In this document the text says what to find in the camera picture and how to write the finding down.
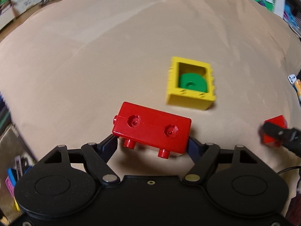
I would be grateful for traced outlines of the small red toy brick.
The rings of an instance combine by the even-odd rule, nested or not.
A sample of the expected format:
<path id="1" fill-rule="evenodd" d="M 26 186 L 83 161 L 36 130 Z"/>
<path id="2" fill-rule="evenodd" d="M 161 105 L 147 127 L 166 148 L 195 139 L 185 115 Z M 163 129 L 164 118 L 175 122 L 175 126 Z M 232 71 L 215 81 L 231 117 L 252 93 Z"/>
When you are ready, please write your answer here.
<path id="1" fill-rule="evenodd" d="M 279 132 L 287 127 L 287 121 L 283 115 L 265 120 L 261 127 L 262 144 L 268 147 L 280 147 L 282 141 L 279 139 Z"/>

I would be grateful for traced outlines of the blue toy brick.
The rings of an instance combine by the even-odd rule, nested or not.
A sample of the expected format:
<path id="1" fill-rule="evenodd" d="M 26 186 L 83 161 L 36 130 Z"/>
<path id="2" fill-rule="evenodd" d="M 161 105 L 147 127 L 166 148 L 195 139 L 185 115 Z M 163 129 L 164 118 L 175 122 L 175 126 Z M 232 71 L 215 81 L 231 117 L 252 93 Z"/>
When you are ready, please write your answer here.
<path id="1" fill-rule="evenodd" d="M 29 165 L 26 166 L 25 168 L 20 167 L 15 167 L 15 168 L 8 168 L 7 169 L 7 175 L 8 179 L 10 180 L 10 183 L 13 187 L 16 186 L 17 181 L 24 175 L 26 174 L 33 166 Z"/>

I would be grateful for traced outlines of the green round toy piece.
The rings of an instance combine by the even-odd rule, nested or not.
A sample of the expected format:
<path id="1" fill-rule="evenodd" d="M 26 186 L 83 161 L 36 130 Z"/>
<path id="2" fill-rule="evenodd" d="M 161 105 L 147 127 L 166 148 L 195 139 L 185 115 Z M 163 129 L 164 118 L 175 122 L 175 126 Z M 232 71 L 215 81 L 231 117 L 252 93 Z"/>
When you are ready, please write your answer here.
<path id="1" fill-rule="evenodd" d="M 178 86 L 183 89 L 207 92 L 206 80 L 197 73 L 185 73 L 180 75 Z"/>

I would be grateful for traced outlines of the yellow window frame brick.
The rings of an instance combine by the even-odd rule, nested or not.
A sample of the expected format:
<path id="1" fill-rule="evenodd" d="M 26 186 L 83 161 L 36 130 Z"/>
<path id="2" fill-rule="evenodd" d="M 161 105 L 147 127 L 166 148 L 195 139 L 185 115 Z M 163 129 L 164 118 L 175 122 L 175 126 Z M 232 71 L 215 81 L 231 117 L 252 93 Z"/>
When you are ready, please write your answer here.
<path id="1" fill-rule="evenodd" d="M 206 110 L 216 101 L 213 70 L 209 63 L 172 57 L 168 71 L 166 103 Z"/>

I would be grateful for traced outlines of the beige blanket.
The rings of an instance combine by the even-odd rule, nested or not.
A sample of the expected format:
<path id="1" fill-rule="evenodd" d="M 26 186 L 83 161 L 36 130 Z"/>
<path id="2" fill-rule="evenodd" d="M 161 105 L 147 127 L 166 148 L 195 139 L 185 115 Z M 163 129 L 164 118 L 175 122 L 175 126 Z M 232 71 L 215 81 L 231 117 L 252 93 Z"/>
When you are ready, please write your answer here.
<path id="1" fill-rule="evenodd" d="M 211 65 L 216 101 L 207 110 L 166 103 L 174 56 Z M 131 102 L 188 117 L 200 142 L 243 145 L 275 171 L 300 165 L 258 133 L 279 115 L 300 127 L 287 79 L 299 70 L 300 40 L 252 0 L 62 0 L 1 42 L 1 94 L 38 159 L 59 144 L 102 141 Z"/>

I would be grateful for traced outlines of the white dice toy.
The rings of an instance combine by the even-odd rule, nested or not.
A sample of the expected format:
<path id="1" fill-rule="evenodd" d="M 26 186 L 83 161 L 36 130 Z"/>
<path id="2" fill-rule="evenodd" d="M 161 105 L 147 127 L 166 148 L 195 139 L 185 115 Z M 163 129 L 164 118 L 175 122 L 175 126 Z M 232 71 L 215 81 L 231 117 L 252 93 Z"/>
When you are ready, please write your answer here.
<path id="1" fill-rule="evenodd" d="M 296 75 L 295 75 L 295 74 L 289 75 L 289 76 L 288 76 L 288 81 L 289 81 L 289 83 L 290 83 L 291 85 L 294 85 L 295 82 L 297 81 Z"/>

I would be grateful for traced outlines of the pink toy brick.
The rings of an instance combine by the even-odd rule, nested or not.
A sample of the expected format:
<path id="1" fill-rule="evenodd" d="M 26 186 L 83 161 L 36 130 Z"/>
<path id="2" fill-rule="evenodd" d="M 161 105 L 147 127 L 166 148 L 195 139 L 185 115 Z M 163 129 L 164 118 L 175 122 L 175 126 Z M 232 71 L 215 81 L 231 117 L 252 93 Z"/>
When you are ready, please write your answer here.
<path id="1" fill-rule="evenodd" d="M 14 188 L 16 185 L 14 176 L 7 176 L 7 178 L 5 179 L 5 184 L 11 196 L 14 197 Z"/>

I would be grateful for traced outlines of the grey grille toy piece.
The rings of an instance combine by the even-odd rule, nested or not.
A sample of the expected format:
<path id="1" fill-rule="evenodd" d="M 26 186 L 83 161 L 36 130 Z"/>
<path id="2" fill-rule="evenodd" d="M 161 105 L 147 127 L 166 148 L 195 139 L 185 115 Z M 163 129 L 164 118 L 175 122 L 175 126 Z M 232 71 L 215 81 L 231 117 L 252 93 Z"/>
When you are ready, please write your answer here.
<path id="1" fill-rule="evenodd" d="M 18 155 L 14 158 L 14 161 L 15 161 L 17 180 L 19 180 L 25 173 L 25 170 L 28 165 L 28 160 L 26 157 L 21 157 L 20 155 Z"/>

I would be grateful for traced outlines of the wicker basket with fabric liner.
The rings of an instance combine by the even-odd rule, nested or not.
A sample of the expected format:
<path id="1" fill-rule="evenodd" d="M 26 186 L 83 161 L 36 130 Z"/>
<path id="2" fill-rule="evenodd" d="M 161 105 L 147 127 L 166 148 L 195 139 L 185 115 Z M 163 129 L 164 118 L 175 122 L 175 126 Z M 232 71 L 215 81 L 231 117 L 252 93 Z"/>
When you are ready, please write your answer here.
<path id="1" fill-rule="evenodd" d="M 5 179 L 7 178 L 7 169 L 15 168 L 14 158 L 20 155 L 29 160 L 29 164 L 36 162 L 27 144 L 13 125 L 9 125 L 1 135 L 1 211 L 4 214 L 5 224 L 10 224 L 21 215 L 15 206 L 15 200 L 8 191 Z"/>

